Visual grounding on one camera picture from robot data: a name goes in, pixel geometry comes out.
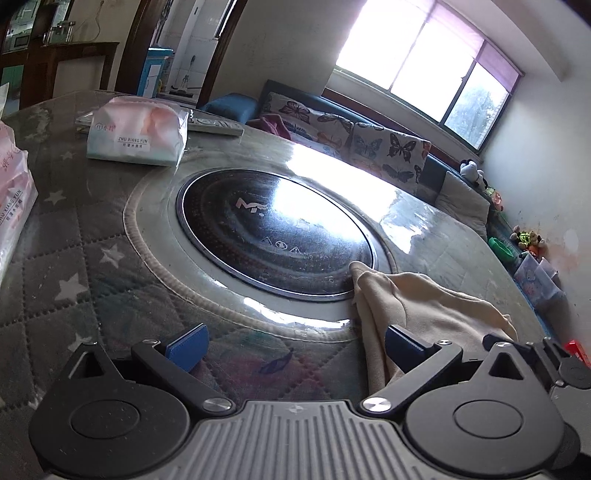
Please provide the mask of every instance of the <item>blue gripper pad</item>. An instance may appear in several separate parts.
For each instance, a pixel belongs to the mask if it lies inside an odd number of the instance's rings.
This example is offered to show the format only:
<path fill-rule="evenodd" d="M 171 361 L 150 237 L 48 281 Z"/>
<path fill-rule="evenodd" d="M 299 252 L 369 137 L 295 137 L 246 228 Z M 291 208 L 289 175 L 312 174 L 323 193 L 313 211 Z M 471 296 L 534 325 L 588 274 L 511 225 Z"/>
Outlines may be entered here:
<path fill-rule="evenodd" d="M 190 372 L 205 356 L 208 346 L 209 332 L 207 327 L 200 323 L 163 345 L 164 356 L 177 367 Z"/>
<path fill-rule="evenodd" d="M 433 354 L 431 344 L 398 325 L 390 325 L 386 330 L 384 347 L 386 355 L 404 373 L 410 372 Z"/>

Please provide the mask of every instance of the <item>quilted tablecloth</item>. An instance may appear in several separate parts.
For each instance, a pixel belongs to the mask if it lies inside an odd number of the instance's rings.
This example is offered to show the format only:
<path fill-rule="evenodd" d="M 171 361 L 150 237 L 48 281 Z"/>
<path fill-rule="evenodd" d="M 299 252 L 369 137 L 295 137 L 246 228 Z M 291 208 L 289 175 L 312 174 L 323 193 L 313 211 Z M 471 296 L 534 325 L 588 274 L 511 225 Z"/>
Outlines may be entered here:
<path fill-rule="evenodd" d="M 177 297 L 125 236 L 125 202 L 152 167 L 86 159 L 75 119 L 107 92 L 53 99 L 6 119 L 29 152 L 39 198 L 0 288 L 0 478 L 43 475 L 28 422 L 70 354 L 86 340 L 110 352 L 203 322 L 207 357 L 195 377 L 245 399 L 359 401 L 367 391 L 358 341 L 310 343 L 240 327 Z"/>

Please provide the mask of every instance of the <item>plastic bag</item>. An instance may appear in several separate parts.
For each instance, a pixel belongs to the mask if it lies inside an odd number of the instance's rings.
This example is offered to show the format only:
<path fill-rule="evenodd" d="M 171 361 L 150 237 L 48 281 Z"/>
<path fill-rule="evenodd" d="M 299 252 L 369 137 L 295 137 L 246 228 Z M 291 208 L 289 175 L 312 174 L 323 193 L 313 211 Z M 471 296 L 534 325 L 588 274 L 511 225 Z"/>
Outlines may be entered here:
<path fill-rule="evenodd" d="M 89 158 L 177 167 L 187 143 L 189 112 L 175 103 L 113 98 L 92 116 Z"/>
<path fill-rule="evenodd" d="M 8 84 L 5 84 L 0 87 L 0 116 L 7 93 Z M 27 156 L 26 150 L 16 146 L 12 128 L 0 121 L 0 286 L 18 237 L 37 199 Z"/>

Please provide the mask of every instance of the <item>beige cloth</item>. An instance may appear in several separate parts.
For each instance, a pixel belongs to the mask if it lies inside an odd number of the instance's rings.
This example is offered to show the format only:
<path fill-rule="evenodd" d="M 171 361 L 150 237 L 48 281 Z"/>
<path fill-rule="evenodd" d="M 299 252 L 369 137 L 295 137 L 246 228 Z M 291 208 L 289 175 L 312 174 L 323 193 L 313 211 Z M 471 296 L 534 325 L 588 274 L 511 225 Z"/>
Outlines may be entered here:
<path fill-rule="evenodd" d="M 482 337 L 488 333 L 517 340 L 508 315 L 485 300 L 443 288 L 426 275 L 386 275 L 361 262 L 351 263 L 349 269 L 361 318 L 370 394 L 403 374 L 384 351 L 384 336 L 391 324 L 427 342 L 451 340 L 468 352 L 482 350 Z"/>

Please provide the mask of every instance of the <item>metal screw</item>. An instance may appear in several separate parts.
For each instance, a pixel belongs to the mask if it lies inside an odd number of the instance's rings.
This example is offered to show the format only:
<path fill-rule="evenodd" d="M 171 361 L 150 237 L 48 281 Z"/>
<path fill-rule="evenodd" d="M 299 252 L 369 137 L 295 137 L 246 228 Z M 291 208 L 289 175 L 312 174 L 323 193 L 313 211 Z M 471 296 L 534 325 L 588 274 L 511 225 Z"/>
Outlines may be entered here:
<path fill-rule="evenodd" d="M 232 408 L 232 402 L 227 398 L 208 398 L 203 402 L 203 409 L 214 413 L 228 411 Z"/>
<path fill-rule="evenodd" d="M 372 411 L 374 413 L 381 413 L 392 408 L 392 402 L 382 397 L 366 398 L 362 405 L 367 411 Z"/>

